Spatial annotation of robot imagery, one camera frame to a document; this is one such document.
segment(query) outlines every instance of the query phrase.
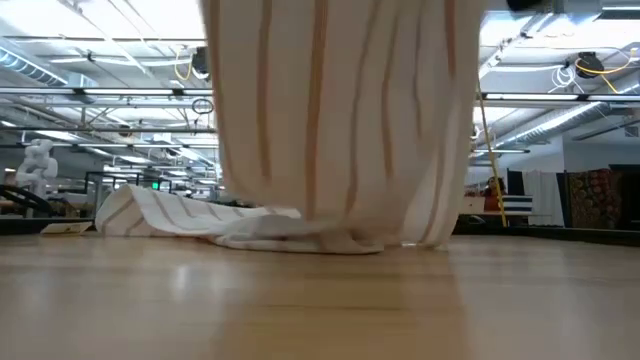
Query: light wood surface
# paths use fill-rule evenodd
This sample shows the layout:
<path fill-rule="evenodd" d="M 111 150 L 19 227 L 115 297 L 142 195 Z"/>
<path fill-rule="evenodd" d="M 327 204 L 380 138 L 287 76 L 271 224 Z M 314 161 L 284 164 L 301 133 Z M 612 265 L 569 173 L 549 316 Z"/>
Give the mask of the light wood surface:
<path fill-rule="evenodd" d="M 640 249 L 0 238 L 0 359 L 638 359 Z"/>

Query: ceiling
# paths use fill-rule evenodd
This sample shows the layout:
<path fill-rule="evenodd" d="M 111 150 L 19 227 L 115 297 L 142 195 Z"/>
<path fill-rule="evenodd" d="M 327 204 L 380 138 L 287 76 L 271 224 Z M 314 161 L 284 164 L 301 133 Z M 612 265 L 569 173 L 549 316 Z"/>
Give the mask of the ceiling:
<path fill-rule="evenodd" d="M 100 88 L 209 88 L 205 79 L 191 73 L 188 77 L 188 62 L 195 49 L 205 45 L 204 29 L 200 16 L 199 0 L 82 0 L 77 1 L 81 14 L 73 10 L 73 5 L 65 0 L 1 0 L 0 1 L 0 48 L 4 45 L 18 49 L 22 55 L 55 74 L 69 77 L 82 74 Z M 638 6 L 640 1 L 603 1 L 605 6 Z M 581 25 L 559 17 L 541 31 L 530 34 L 529 38 L 518 38 L 523 26 L 531 16 L 514 17 L 504 11 L 489 12 L 483 21 L 480 33 L 479 64 L 484 64 L 504 46 L 505 39 L 514 39 L 504 51 L 498 64 L 481 79 L 484 92 L 497 93 L 608 93 L 602 77 L 582 79 L 571 74 L 572 70 L 559 69 L 567 61 L 573 63 L 577 53 L 594 51 L 602 60 L 605 69 L 628 66 L 608 77 L 611 82 L 623 79 L 637 72 L 640 62 L 631 62 L 633 49 L 640 48 L 637 29 L 640 20 L 595 20 Z M 0 86 L 43 86 L 12 70 L 0 66 Z M 192 102 L 198 97 L 187 97 Z M 105 101 L 122 100 L 120 97 L 102 96 Z M 15 97 L 0 100 L 0 116 L 3 120 L 22 125 L 21 118 L 8 118 L 6 109 L 25 110 L 24 104 L 16 104 Z M 197 114 L 190 106 L 176 108 L 162 107 L 113 107 L 108 113 L 101 113 L 107 107 L 91 106 L 83 110 L 77 102 L 57 96 L 30 96 L 22 100 L 33 102 L 35 109 L 48 110 L 50 116 L 37 115 L 34 121 L 46 121 L 60 126 L 83 124 L 94 120 L 93 126 L 117 127 L 127 124 L 131 127 L 185 128 L 201 130 L 199 134 L 180 133 L 160 136 L 162 144 L 209 144 L 208 149 L 183 149 L 184 154 L 167 154 L 163 149 L 115 150 L 103 148 L 102 152 L 90 155 L 112 164 L 137 165 L 131 161 L 112 155 L 146 158 L 149 164 L 166 166 L 202 166 L 213 169 L 213 174 L 203 170 L 188 170 L 194 178 L 217 177 L 218 162 L 215 115 Z M 141 102 L 168 103 L 167 97 L 130 97 Z M 491 105 L 486 109 L 487 121 L 494 138 L 517 132 L 521 126 L 534 121 L 552 111 L 539 105 L 517 104 L 509 107 Z M 474 126 L 480 130 L 482 115 L 476 108 Z M 615 118 L 603 118 L 589 124 L 584 129 L 572 129 L 572 135 L 593 131 L 594 127 L 606 126 Z M 153 134 L 133 133 L 122 137 L 118 133 L 83 134 L 78 142 L 104 143 L 156 143 Z M 589 141 L 617 142 L 621 138 L 613 134 Z"/>

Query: fluorescent light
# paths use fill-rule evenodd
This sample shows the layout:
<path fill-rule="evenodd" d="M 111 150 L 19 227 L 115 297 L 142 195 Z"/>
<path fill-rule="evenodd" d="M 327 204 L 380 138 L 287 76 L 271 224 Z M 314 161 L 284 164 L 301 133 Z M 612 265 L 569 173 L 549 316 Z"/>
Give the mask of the fluorescent light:
<path fill-rule="evenodd" d="M 109 148 L 109 147 L 127 147 L 127 144 L 78 144 L 80 147 L 91 148 Z"/>
<path fill-rule="evenodd" d="M 133 147 L 178 149 L 178 148 L 181 148 L 182 145 L 177 145 L 177 144 L 133 144 Z"/>
<path fill-rule="evenodd" d="M 151 160 L 149 159 L 145 159 L 137 156 L 120 156 L 120 158 L 124 161 L 132 162 L 136 164 L 146 164 L 151 162 Z"/>
<path fill-rule="evenodd" d="M 217 149 L 218 145 L 189 145 L 192 149 Z"/>
<path fill-rule="evenodd" d="M 603 6 L 605 11 L 640 11 L 640 6 Z"/>
<path fill-rule="evenodd" d="M 87 95 L 171 95 L 171 89 L 84 89 Z"/>
<path fill-rule="evenodd" d="M 640 95 L 591 95 L 589 100 L 596 101 L 640 101 Z"/>
<path fill-rule="evenodd" d="M 184 94 L 190 95 L 190 96 L 213 96 L 213 90 L 212 89 L 206 89 L 206 90 L 191 89 L 191 90 L 184 90 Z"/>
<path fill-rule="evenodd" d="M 38 133 L 40 135 L 44 135 L 44 136 L 60 139 L 60 140 L 66 140 L 66 141 L 78 140 L 77 136 L 71 135 L 71 134 L 66 133 L 66 132 L 61 132 L 61 131 L 49 131 L 49 130 L 46 130 L 46 131 L 36 131 L 36 133 Z"/>
<path fill-rule="evenodd" d="M 514 73 L 525 73 L 525 72 L 536 72 L 536 71 L 548 71 L 561 69 L 564 65 L 551 65 L 551 66 L 496 66 L 491 68 L 492 72 L 514 72 Z"/>
<path fill-rule="evenodd" d="M 489 150 L 487 149 L 478 149 L 473 150 L 476 154 L 488 154 Z M 492 150 L 494 154 L 526 154 L 529 153 L 529 150 L 526 149 L 495 149 Z"/>
<path fill-rule="evenodd" d="M 487 100 L 575 100 L 578 95 L 568 94 L 487 94 Z"/>
<path fill-rule="evenodd" d="M 190 159 L 190 160 L 194 160 L 194 161 L 200 160 L 200 155 L 196 154 L 195 152 L 193 152 L 193 151 L 191 151 L 189 149 L 181 149 L 180 150 L 180 155 L 182 155 L 182 156 L 184 156 L 184 157 L 186 157 L 187 159 Z"/>
<path fill-rule="evenodd" d="M 96 153 L 96 154 L 98 154 L 98 155 L 102 155 L 102 156 L 113 156 L 112 154 L 109 154 L 108 152 L 106 152 L 106 151 L 102 151 L 102 150 L 100 150 L 100 149 L 93 149 L 93 148 L 89 148 L 89 151 L 91 151 L 91 152 L 93 152 L 93 153 Z"/>
<path fill-rule="evenodd" d="M 46 88 L 46 89 L 32 89 L 32 88 L 0 88 L 0 94 L 33 94 L 34 92 L 42 92 L 42 94 L 52 95 L 73 95 L 73 89 L 69 88 Z"/>

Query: cable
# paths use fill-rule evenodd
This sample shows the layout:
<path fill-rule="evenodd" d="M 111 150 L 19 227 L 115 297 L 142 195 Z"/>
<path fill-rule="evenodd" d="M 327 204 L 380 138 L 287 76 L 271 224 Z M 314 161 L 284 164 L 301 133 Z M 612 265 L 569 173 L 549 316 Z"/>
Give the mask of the cable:
<path fill-rule="evenodd" d="M 177 54 L 176 54 L 176 61 L 180 58 L 180 53 L 181 51 L 178 50 Z M 187 76 L 182 76 L 180 74 L 180 72 L 178 71 L 178 65 L 174 65 L 173 66 L 173 71 L 176 73 L 176 76 L 178 77 L 178 79 L 182 80 L 182 81 L 188 81 L 189 78 L 191 77 L 191 71 L 193 70 L 193 54 L 191 54 L 190 57 L 190 61 L 189 61 L 189 69 L 187 70 Z"/>
<path fill-rule="evenodd" d="M 606 77 L 606 76 L 602 75 L 602 80 L 604 80 L 604 82 L 606 82 L 606 83 L 607 83 L 607 85 L 609 85 L 609 88 L 610 88 L 611 90 L 613 90 L 613 92 L 614 92 L 614 93 L 616 93 L 616 94 L 620 94 L 620 93 L 618 92 L 618 89 L 616 89 L 616 88 L 615 88 L 615 86 L 613 86 L 613 84 L 612 84 L 609 80 L 607 80 L 607 77 Z"/>
<path fill-rule="evenodd" d="M 632 58 L 629 58 L 629 60 L 627 61 L 627 63 L 626 63 L 626 64 L 624 64 L 624 65 L 622 65 L 622 66 L 621 66 L 621 67 L 619 67 L 619 68 L 616 68 L 616 69 L 613 69 L 613 70 L 599 71 L 599 70 L 590 70 L 590 69 L 587 69 L 587 68 L 585 68 L 585 67 L 582 67 L 582 66 L 578 65 L 578 63 L 580 62 L 580 60 L 582 60 L 582 59 L 577 59 L 577 60 L 576 60 L 576 62 L 575 62 L 576 68 L 578 68 L 578 69 L 580 69 L 580 70 L 582 70 L 582 71 L 584 71 L 584 72 L 586 72 L 586 73 L 589 73 L 589 74 L 597 74 L 597 75 L 608 75 L 608 74 L 617 73 L 618 71 L 621 71 L 621 70 L 626 69 L 626 68 L 627 68 L 629 65 L 631 65 L 631 63 L 633 62 Z"/>
<path fill-rule="evenodd" d="M 496 189 L 498 191 L 498 206 L 500 206 L 500 217 L 502 218 L 502 227 L 507 227 L 507 216 L 504 213 L 504 201 L 502 200 L 502 189 L 500 189 L 500 178 L 498 177 L 498 169 L 496 168 L 496 160 L 491 150 L 491 139 L 489 138 L 489 129 L 487 126 L 487 116 L 484 111 L 484 99 L 482 98 L 482 89 L 480 88 L 480 77 L 478 77 L 478 93 L 480 98 L 480 111 L 482 112 L 482 127 L 484 128 L 484 140 L 487 143 L 487 149 L 489 151 L 489 161 L 491 162 L 491 170 L 493 171 L 493 178 L 496 182 Z"/>

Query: white curtain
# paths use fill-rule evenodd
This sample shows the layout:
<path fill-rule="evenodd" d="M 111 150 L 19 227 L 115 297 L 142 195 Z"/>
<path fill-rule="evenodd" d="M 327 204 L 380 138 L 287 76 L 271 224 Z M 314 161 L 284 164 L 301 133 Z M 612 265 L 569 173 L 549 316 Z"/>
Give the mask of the white curtain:
<path fill-rule="evenodd" d="M 203 0 L 227 189 L 296 209 L 302 218 L 294 222 L 307 232 L 352 237 L 342 245 L 448 240 L 469 161 L 484 3 Z M 140 221 L 164 225 L 152 221 L 166 216 L 141 200 L 146 192 L 129 192 L 119 196 L 140 207 Z M 107 233 L 122 231 L 118 219 L 129 218 L 115 203 L 101 210 Z M 172 209 L 176 224 L 199 235 L 228 234 L 238 221 L 223 218 L 214 231 L 195 223 L 202 214 Z M 291 222 L 255 214 L 252 224 Z M 269 250 L 299 250 L 288 247 L 295 243 L 282 225 L 275 229 L 281 233 L 266 239 L 247 230 L 247 238 L 260 235 Z"/>
<path fill-rule="evenodd" d="M 534 216 L 529 225 L 555 225 L 564 227 L 562 202 L 556 173 L 523 172 L 524 191 L 533 197 Z"/>

